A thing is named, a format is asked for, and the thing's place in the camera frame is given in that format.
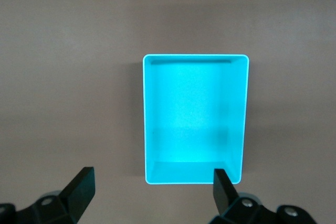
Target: beige surface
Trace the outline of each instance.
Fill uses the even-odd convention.
[[[80,223],[200,223],[210,185],[144,181],[142,57],[247,54],[239,191],[334,223],[335,0],[0,0],[0,202],[27,207],[83,166]]]

